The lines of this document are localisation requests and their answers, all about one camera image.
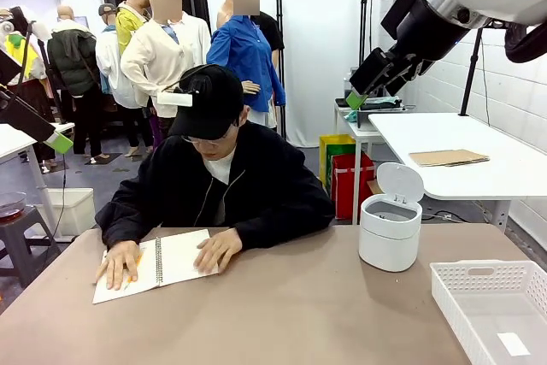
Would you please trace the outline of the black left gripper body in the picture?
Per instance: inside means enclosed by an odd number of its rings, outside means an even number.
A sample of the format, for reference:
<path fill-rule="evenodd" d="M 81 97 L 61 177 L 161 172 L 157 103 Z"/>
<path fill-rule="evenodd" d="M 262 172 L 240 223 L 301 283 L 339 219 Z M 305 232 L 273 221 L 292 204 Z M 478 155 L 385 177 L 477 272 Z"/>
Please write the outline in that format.
<path fill-rule="evenodd" d="M 21 73 L 21 65 L 6 50 L 0 49 L 0 83 L 8 85 Z"/>

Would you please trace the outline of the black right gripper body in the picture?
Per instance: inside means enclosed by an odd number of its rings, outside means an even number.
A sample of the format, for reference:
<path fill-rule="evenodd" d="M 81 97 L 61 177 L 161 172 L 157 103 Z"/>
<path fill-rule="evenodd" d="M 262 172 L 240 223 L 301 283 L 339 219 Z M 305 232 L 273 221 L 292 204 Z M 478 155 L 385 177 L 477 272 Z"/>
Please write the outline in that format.
<path fill-rule="evenodd" d="M 380 25 L 396 41 L 397 58 L 442 59 L 468 32 L 440 17 L 426 0 L 395 0 Z"/>

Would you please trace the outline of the person right hand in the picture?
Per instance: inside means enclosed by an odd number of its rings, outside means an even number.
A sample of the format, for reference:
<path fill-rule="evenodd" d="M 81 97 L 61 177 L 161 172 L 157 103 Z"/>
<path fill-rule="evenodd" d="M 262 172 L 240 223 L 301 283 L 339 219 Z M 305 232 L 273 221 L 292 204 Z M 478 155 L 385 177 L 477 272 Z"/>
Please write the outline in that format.
<path fill-rule="evenodd" d="M 121 241 L 109 249 L 105 259 L 99 266 L 96 281 L 106 279 L 106 288 L 120 290 L 127 273 L 131 281 L 138 280 L 138 264 L 140 248 L 134 241 Z"/>

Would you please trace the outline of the person left hand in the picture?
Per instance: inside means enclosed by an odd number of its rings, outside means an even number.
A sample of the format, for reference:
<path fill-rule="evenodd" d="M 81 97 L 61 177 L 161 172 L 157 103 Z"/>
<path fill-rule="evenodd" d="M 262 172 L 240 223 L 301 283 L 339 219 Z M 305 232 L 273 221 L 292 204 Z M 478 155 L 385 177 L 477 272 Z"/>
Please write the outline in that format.
<path fill-rule="evenodd" d="M 243 245 L 236 229 L 229 228 L 205 239 L 197 248 L 199 253 L 194 267 L 200 274 L 211 274 L 215 268 L 222 273 Z"/>

